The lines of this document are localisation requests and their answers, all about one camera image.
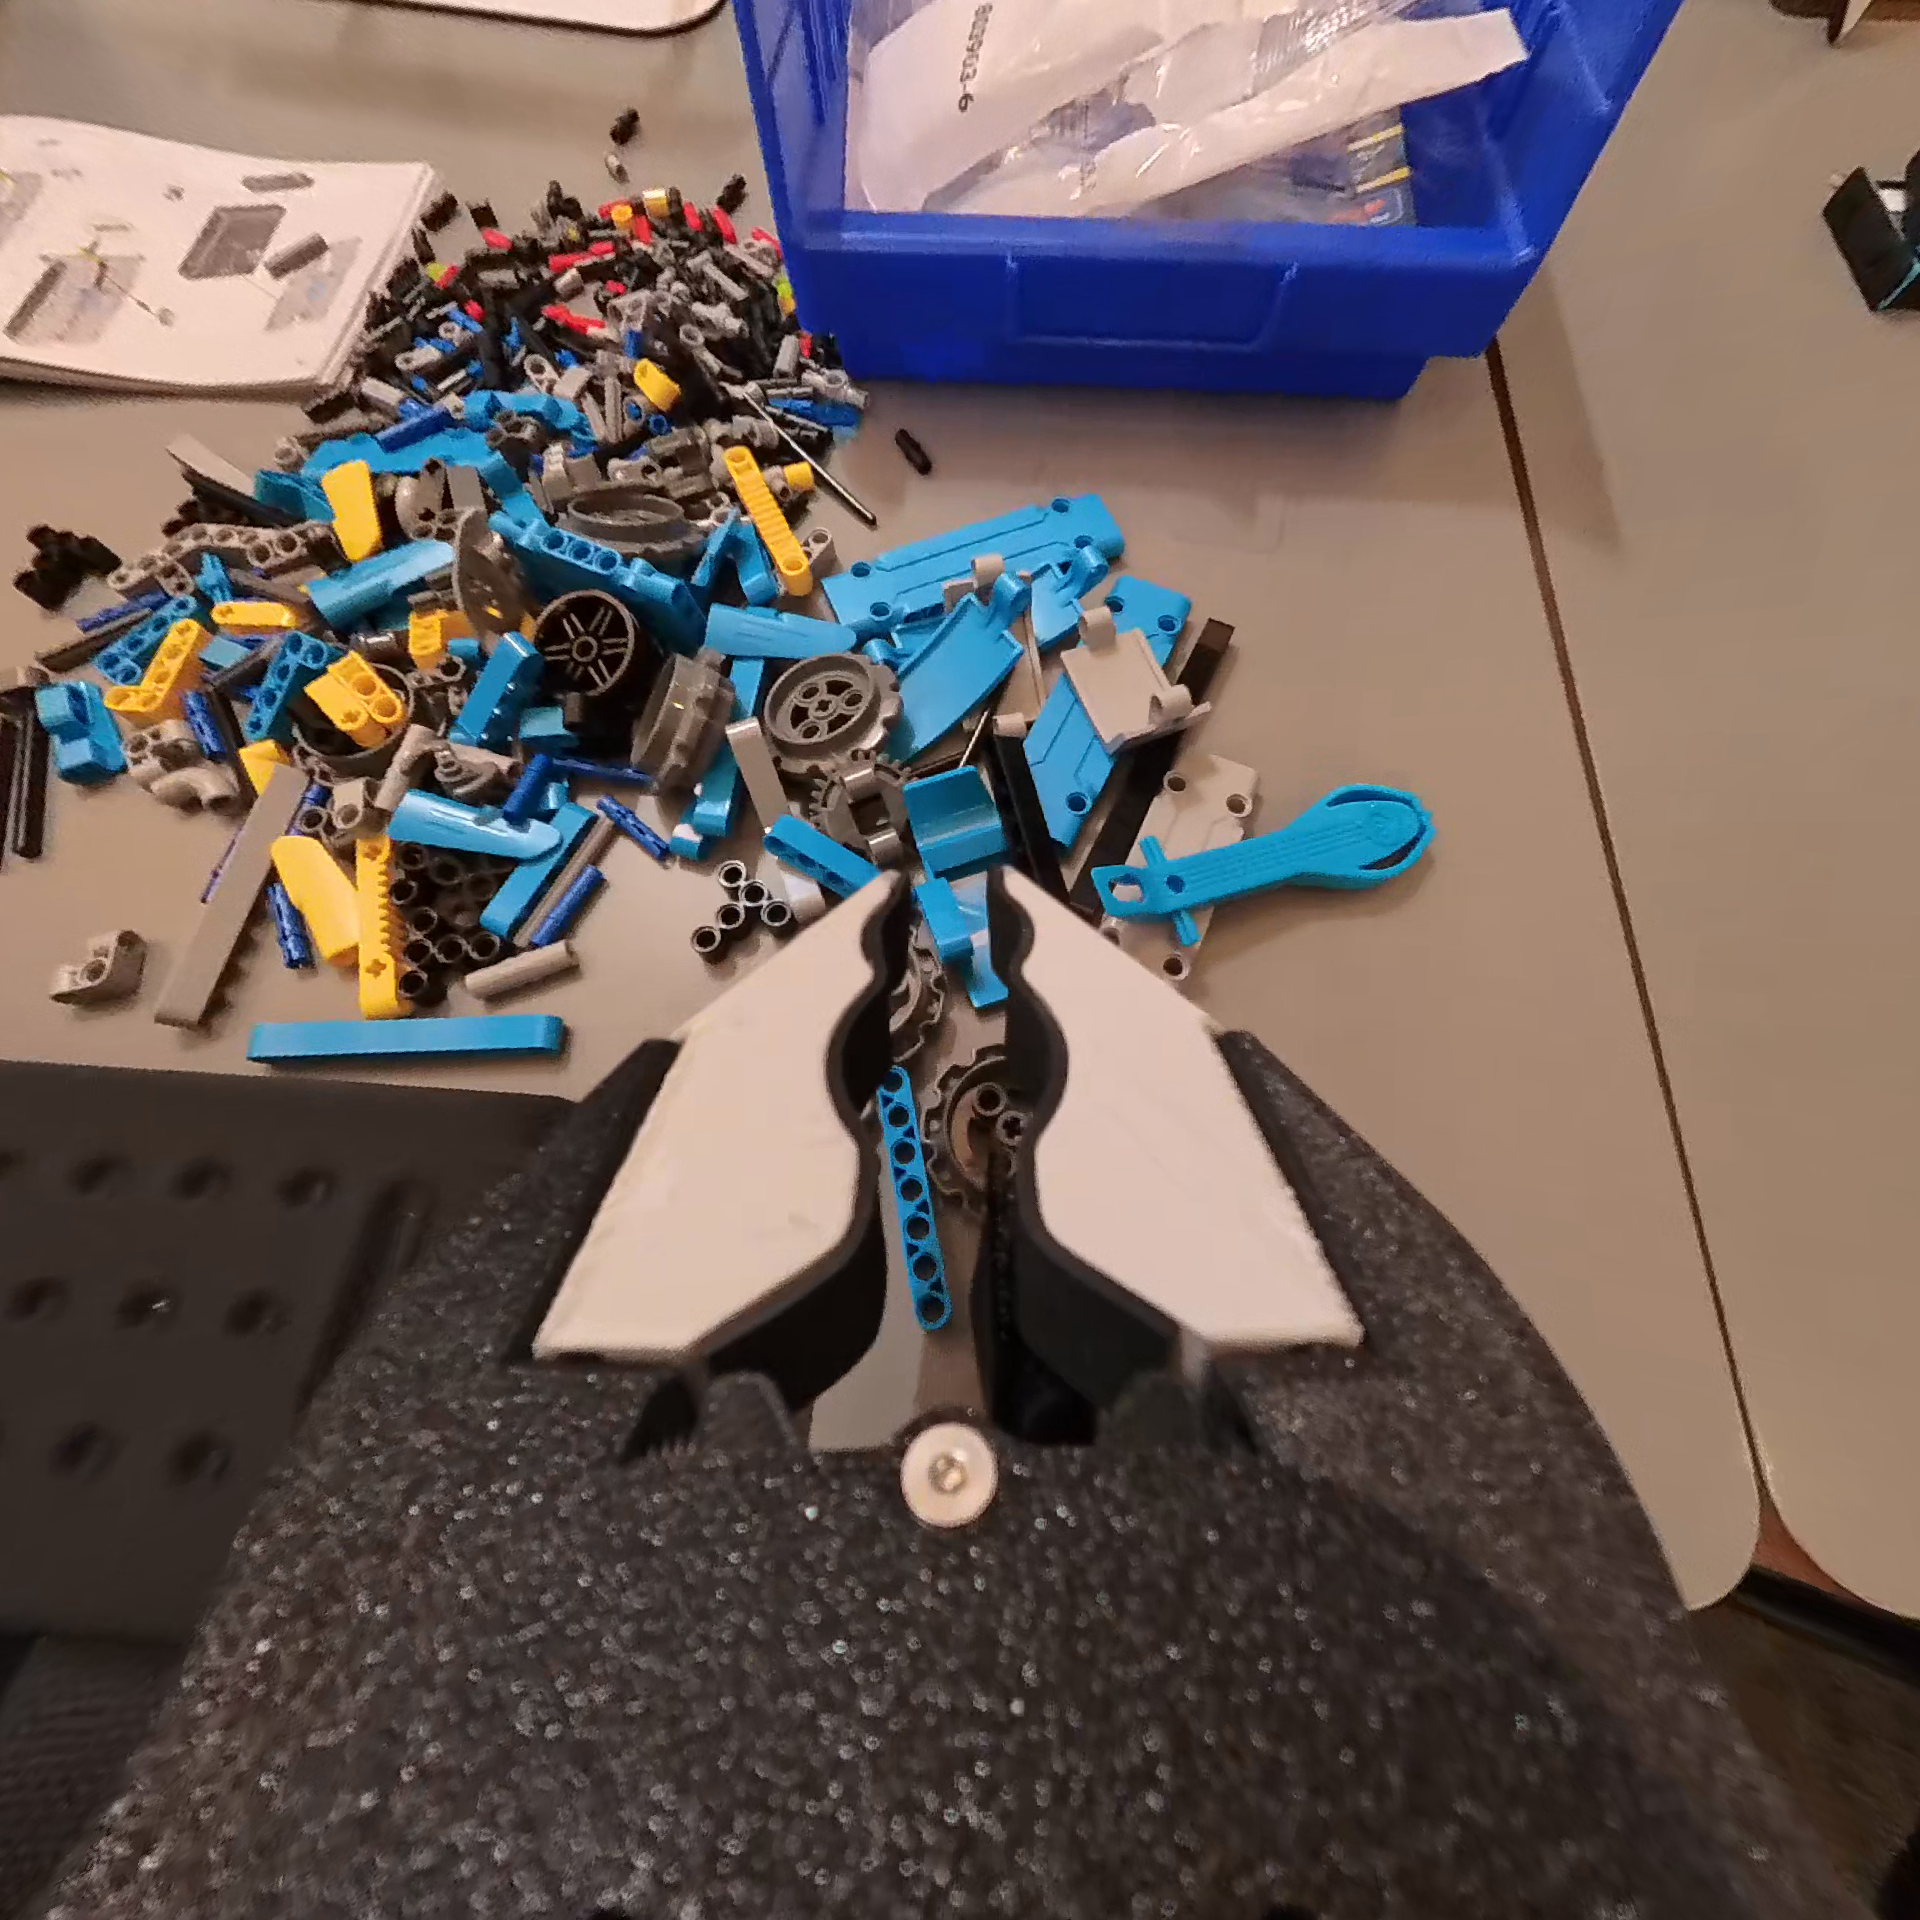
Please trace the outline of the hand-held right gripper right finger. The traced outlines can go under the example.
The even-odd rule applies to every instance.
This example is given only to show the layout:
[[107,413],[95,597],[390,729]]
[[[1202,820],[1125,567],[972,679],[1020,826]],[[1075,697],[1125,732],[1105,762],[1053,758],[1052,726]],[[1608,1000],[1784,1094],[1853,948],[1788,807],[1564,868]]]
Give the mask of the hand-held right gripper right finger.
[[989,932],[1028,1109],[1008,1258],[1033,1357],[1105,1414],[1139,1381],[1356,1351],[1297,1163],[1212,1019],[1019,872],[991,875]]

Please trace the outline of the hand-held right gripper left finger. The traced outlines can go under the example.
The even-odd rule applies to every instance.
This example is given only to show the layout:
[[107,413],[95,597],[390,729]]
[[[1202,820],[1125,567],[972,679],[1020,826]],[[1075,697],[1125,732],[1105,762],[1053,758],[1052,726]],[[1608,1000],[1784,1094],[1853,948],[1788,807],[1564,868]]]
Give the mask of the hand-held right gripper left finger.
[[851,1267],[905,906],[902,875],[878,875],[672,1035],[534,1360],[712,1365]]

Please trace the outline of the pile of toy bricks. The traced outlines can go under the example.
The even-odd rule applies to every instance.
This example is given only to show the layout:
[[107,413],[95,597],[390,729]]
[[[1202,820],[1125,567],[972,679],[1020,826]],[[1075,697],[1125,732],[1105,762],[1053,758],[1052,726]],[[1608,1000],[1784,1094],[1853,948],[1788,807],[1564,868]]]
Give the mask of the pile of toy bricks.
[[[866,398],[797,324],[777,241],[733,228],[741,194],[586,215],[551,188],[523,235],[475,204],[460,260],[430,248],[444,198],[367,304],[345,392],[269,467],[183,449],[195,502],[132,564],[37,526],[20,595],[120,601],[5,690],[5,852],[37,858],[54,778],[249,828],[293,773],[240,927],[266,899],[291,968],[354,968],[360,1022],[402,1022],[451,976],[513,996],[568,966],[602,840],[701,859],[744,791],[825,902],[920,875],[896,1007],[944,968],[1001,1000],[986,874],[1058,879],[1120,764],[1142,824],[1070,897],[1101,932],[1126,926],[1094,866],[1246,839],[1249,789],[1216,839],[1166,826],[1197,771],[1149,755],[1207,715],[1209,656],[1166,677],[1188,601],[1107,582],[1099,495],[862,564],[793,523],[824,474],[803,442],[786,467],[761,449],[791,426],[825,446]],[[1141,926],[1185,979],[1193,948]]]

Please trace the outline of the grey desk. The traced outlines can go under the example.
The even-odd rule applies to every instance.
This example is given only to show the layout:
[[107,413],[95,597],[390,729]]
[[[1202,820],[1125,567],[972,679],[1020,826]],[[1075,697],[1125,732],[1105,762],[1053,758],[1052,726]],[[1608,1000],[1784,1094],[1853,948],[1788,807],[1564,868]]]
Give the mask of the grey desk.
[[[291,160],[428,162],[521,223],[644,184],[764,208],[733,23],[649,40],[357,5],[5,5],[5,114]],[[1226,911],[1193,1000],[1253,1032],[1493,1266],[1602,1420],[1684,1601],[1757,1547],[1757,1477],[1484,361],[1389,406],[874,386],[845,557],[1101,494],[1125,569],[1236,631],[1209,744],[1260,828],[1344,783],[1436,845],[1364,895]]]
[[1906,1617],[1918,346],[1821,208],[1916,131],[1916,5],[1682,5],[1499,330],[1761,1487]]

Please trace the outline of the blue brick separator tool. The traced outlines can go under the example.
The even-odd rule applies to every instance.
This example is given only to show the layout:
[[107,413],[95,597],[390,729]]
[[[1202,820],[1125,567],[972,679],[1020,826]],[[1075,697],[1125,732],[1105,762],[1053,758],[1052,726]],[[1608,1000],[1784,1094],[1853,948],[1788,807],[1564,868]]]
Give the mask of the blue brick separator tool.
[[1101,913],[1118,926],[1159,924],[1176,947],[1199,943],[1202,913],[1274,892],[1365,892],[1410,872],[1433,840],[1427,806],[1388,785],[1337,785],[1281,828],[1207,852],[1168,858],[1153,836],[1126,863],[1091,868]]

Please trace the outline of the long blue toy beam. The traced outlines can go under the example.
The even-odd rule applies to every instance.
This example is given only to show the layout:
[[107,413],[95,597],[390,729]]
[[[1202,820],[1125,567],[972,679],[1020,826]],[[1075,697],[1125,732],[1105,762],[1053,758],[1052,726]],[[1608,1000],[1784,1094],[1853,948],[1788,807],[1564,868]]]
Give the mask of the long blue toy beam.
[[568,1049],[558,1017],[503,1014],[402,1022],[263,1022],[247,1058],[255,1066],[335,1066],[403,1061],[544,1061]]

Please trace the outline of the black perforated chair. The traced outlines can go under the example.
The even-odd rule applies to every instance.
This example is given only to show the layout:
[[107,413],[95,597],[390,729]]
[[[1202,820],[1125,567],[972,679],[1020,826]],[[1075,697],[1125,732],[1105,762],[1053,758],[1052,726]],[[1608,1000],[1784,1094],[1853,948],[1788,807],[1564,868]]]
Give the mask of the black perforated chair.
[[185,1638],[362,1311],[568,1111],[6,1061],[5,1637]]

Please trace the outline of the blue plastic bin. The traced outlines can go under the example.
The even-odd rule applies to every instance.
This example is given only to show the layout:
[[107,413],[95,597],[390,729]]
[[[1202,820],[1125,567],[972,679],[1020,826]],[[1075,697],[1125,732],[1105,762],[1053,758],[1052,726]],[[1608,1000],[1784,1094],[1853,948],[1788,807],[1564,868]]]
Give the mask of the blue plastic bin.
[[1497,339],[1677,10],[1515,5],[1515,76],[1402,114],[1408,225],[855,212],[849,5],[733,19],[797,320],[859,381],[1389,401]]

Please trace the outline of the open instruction booklet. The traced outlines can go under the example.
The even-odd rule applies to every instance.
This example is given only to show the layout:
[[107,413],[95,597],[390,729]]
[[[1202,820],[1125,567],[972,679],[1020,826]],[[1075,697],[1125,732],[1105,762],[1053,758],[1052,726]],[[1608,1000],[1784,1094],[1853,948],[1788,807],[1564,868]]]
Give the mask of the open instruction booklet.
[[438,188],[419,162],[291,162],[2,121],[2,377],[308,395],[349,361]]

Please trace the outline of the clear plastic bags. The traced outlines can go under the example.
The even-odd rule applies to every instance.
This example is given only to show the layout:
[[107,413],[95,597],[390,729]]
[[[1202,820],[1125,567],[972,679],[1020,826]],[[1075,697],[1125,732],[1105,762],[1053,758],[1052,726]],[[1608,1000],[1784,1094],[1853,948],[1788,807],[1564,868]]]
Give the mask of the clear plastic bags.
[[851,5],[847,204],[1408,223],[1404,108],[1525,55],[1496,5]]

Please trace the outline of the black and cyan toy part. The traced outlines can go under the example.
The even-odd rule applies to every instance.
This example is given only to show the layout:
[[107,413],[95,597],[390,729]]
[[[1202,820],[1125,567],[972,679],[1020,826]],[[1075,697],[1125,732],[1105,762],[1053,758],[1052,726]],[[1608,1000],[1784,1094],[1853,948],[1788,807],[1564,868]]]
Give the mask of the black and cyan toy part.
[[1821,219],[1869,310],[1918,313],[1918,154],[1898,178],[1853,167]]

